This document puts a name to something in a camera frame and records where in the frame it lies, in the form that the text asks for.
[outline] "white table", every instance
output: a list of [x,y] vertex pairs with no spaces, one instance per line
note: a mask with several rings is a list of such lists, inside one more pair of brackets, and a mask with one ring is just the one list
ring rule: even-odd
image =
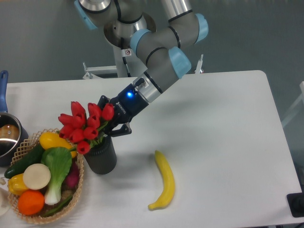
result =
[[[117,96],[132,78],[9,84],[9,113],[29,134],[61,127],[70,101]],[[83,192],[63,219],[41,227],[239,228],[303,222],[286,200],[300,192],[266,75],[261,71],[186,75],[113,139],[109,174],[85,163]],[[176,179],[170,206],[149,211],[162,191],[154,163],[162,151]],[[0,176],[5,169],[0,169]],[[33,227],[10,210],[1,227]]]

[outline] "blue joint cap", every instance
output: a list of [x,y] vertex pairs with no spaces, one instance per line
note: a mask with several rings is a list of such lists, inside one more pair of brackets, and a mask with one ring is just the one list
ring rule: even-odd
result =
[[135,52],[136,54],[136,49],[137,49],[137,45],[139,43],[139,40],[143,37],[144,34],[146,34],[147,32],[151,32],[148,29],[140,29],[138,31],[136,31],[130,41],[130,46],[132,48],[132,50]]
[[74,5],[75,5],[78,13],[80,14],[82,20],[84,21],[85,25],[89,28],[89,30],[97,29],[96,25],[93,24],[93,22],[87,17],[84,10],[81,8],[78,0],[74,1]]
[[208,35],[208,32],[209,32],[209,28],[208,28],[208,23],[206,21],[206,19],[204,18],[204,16],[202,14],[195,14],[195,16],[198,18],[199,20],[199,37],[198,39],[196,40],[195,43],[201,41],[202,39],[204,39],[207,35]]
[[178,47],[169,50],[169,57],[174,71],[179,79],[181,79],[191,69],[191,62],[187,56]]

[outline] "red tulip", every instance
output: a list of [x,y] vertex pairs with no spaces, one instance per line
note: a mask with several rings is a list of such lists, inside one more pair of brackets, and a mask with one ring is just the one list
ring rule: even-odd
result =
[[72,125],[64,125],[63,128],[61,128],[60,130],[59,137],[67,139],[73,131],[74,127]]
[[86,115],[84,113],[77,113],[73,116],[72,126],[74,128],[82,128],[86,123]]
[[100,120],[98,118],[98,116],[96,115],[92,115],[87,119],[87,125],[89,127],[93,127],[95,129],[97,129],[100,126]]
[[98,136],[98,131],[96,128],[87,127],[84,129],[84,137],[88,140],[92,140]]
[[101,113],[103,111],[101,111],[101,109],[98,105],[96,105],[94,103],[88,103],[87,108],[88,108],[90,116],[91,115],[96,115],[98,118],[101,117]]
[[84,107],[77,101],[72,101],[71,102],[71,110],[72,110],[72,115],[75,116],[78,113],[85,114],[86,110]]
[[69,136],[69,139],[72,143],[78,143],[85,139],[84,137],[84,130],[82,129],[75,129]]
[[90,144],[86,141],[81,141],[77,144],[77,152],[80,154],[86,154],[90,151]]
[[63,124],[63,125],[68,125],[68,124],[72,124],[73,122],[73,117],[71,115],[67,115],[67,114],[60,114],[60,116],[58,117],[58,120]]
[[114,107],[113,107],[113,104],[107,103],[104,106],[103,113],[101,114],[101,117],[104,120],[109,121],[109,120],[112,120],[113,116],[114,116]]

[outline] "orange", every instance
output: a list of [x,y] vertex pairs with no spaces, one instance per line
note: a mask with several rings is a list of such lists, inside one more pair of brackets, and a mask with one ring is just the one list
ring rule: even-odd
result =
[[44,196],[38,190],[25,191],[18,200],[18,210],[23,215],[40,212],[44,206]]

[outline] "wicker basket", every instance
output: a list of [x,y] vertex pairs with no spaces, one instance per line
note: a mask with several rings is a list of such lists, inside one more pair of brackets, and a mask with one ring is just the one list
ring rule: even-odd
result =
[[[21,159],[25,154],[27,154],[39,142],[39,138],[40,138],[40,136],[43,132],[56,132],[56,131],[58,131],[58,129],[48,129],[48,130],[45,129],[41,132],[33,134],[31,138],[24,140],[24,142],[22,142],[20,144],[20,147],[17,148],[17,151],[15,152],[15,155],[12,159],[11,165],[16,163],[19,159]],[[60,212],[57,212],[53,216],[46,217],[46,218],[41,217],[40,215],[44,214],[45,212],[49,211],[50,209],[53,209],[54,207],[56,207],[57,204],[55,204],[53,206],[45,205],[44,208],[42,209],[42,211],[40,211],[38,214],[35,214],[35,215],[32,215],[32,216],[25,216],[25,215],[22,215],[18,210],[19,196],[16,196],[16,195],[10,193],[9,194],[9,203],[11,204],[11,207],[12,207],[13,211],[17,214],[17,217],[26,221],[27,223],[47,224],[47,223],[50,223],[50,222],[54,222],[54,221],[58,220],[59,218],[62,218],[63,216],[65,216],[67,213],[69,213],[71,211],[71,209],[77,203],[78,198],[81,194],[81,189],[82,189],[82,184],[83,184],[83,179],[84,179],[83,178],[83,176],[84,176],[83,155],[81,155],[79,153],[77,154],[77,162],[76,163],[77,163],[77,166],[79,168],[79,173],[80,173],[79,174],[80,179],[79,179],[78,186],[75,189],[70,189],[70,188],[68,188],[64,185],[61,189],[61,200],[60,200],[60,202],[64,199],[66,199],[69,195],[73,194],[72,200],[70,201],[70,203],[66,207],[64,207]]]

